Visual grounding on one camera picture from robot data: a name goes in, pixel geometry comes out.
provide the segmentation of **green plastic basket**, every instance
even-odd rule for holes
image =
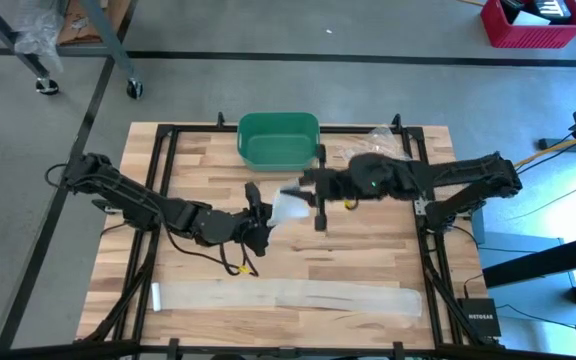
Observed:
[[[253,113],[237,128],[237,150],[254,171],[310,167],[319,144],[319,121],[308,113]]]

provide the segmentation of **red plastic box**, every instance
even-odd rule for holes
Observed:
[[[572,20],[566,25],[512,25],[506,20],[499,0],[488,0],[481,20],[490,44],[498,48],[556,49],[566,46],[576,36],[576,0],[565,0]]]

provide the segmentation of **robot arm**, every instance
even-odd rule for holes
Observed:
[[[123,176],[110,160],[99,154],[82,155],[64,171],[66,188],[73,193],[99,194],[123,211],[125,221],[149,231],[160,223],[171,233],[202,246],[234,240],[244,243],[257,256],[265,255],[271,228],[266,226],[272,206],[261,202],[259,189],[245,185],[249,208],[230,214],[210,204],[167,198]]]
[[[475,160],[428,165],[421,161],[403,161],[382,154],[366,153],[353,157],[348,168],[325,168],[325,150],[318,151],[320,167],[308,169],[299,184],[314,185],[315,192],[283,190],[317,207],[315,230],[326,228],[325,201],[415,200],[417,214],[426,216],[426,227],[444,231],[458,213],[476,210],[490,197],[511,197],[521,190],[521,182],[512,163],[499,153]],[[426,201],[434,187],[470,184],[445,201]]]

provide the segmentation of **concrete floor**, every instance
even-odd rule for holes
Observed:
[[[0,9],[14,13],[1,3]],[[449,0],[140,0],[125,44],[131,50],[576,59],[576,39],[562,50],[494,49],[478,11]],[[415,35],[419,40],[411,41]],[[0,321],[52,193],[43,172],[66,158],[103,65],[102,59],[62,61],[65,72],[54,75],[62,93],[44,97],[32,91],[33,77],[17,59],[0,57]],[[233,122],[254,111],[307,111],[323,123],[357,124],[401,113],[408,125],[448,125],[460,159],[499,150],[519,160],[535,151],[536,139],[566,135],[576,110],[576,69],[215,60],[136,60],[135,66],[144,98],[126,97],[125,77],[113,71],[86,146],[116,163],[131,122],[212,123],[218,111]],[[506,220],[576,188],[576,154],[531,170],[522,181],[518,197],[485,208],[487,229],[574,239],[576,218],[562,218],[559,207]],[[576,206],[576,194],[566,201]],[[103,220],[90,197],[69,197],[15,346],[72,340]],[[544,345],[539,329],[545,325],[533,325],[504,322],[505,342],[575,353],[574,346]],[[535,340],[517,340],[522,331]],[[569,337],[565,329],[552,331]]]

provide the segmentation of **wooden table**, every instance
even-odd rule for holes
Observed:
[[[128,135],[120,170],[141,183],[146,178],[157,126],[157,123],[133,123]],[[426,126],[424,132],[430,163],[455,160],[447,127]],[[363,136],[322,134],[321,141],[328,149],[328,166],[346,166],[335,147],[352,146]],[[247,206],[245,182],[257,182],[263,200],[271,202],[279,185],[298,176],[296,173],[248,170],[237,154],[235,144],[236,134],[233,133],[182,133],[168,196],[204,201],[215,208],[236,212]],[[160,164],[164,163],[166,148],[164,144]],[[161,182],[162,167],[160,165],[155,184]],[[437,197],[446,198],[458,189],[436,189]],[[149,306],[142,343],[166,345],[169,338],[176,337],[183,345],[197,346],[391,348],[393,341],[401,341],[406,349],[433,349],[411,203],[391,199],[362,202],[352,212],[345,210],[341,203],[330,204],[327,206],[327,234],[314,231],[314,210],[311,213],[310,218],[293,226],[278,228],[265,257],[253,256],[261,278],[344,281],[414,289],[423,299],[422,316],[286,307],[155,313]],[[108,216],[106,227],[121,222],[121,216]],[[467,222],[458,221],[457,224],[470,230]],[[88,335],[119,298],[133,233],[133,229],[123,227],[102,237],[77,337]],[[457,297],[463,296],[464,281],[481,274],[477,250],[472,239],[461,231],[449,232],[445,238],[455,293]],[[185,239],[178,239],[178,243],[192,251],[218,256],[217,248],[200,248]],[[239,263],[239,247],[230,243],[226,249],[229,260]],[[218,264],[183,255],[162,235],[153,282],[206,279],[239,281],[252,278],[233,278]],[[481,278],[470,281],[468,286],[471,296],[486,296]],[[441,297],[437,295],[437,298],[444,341],[450,342],[446,308]],[[128,316],[125,332],[128,335],[133,325],[133,312],[134,306]]]

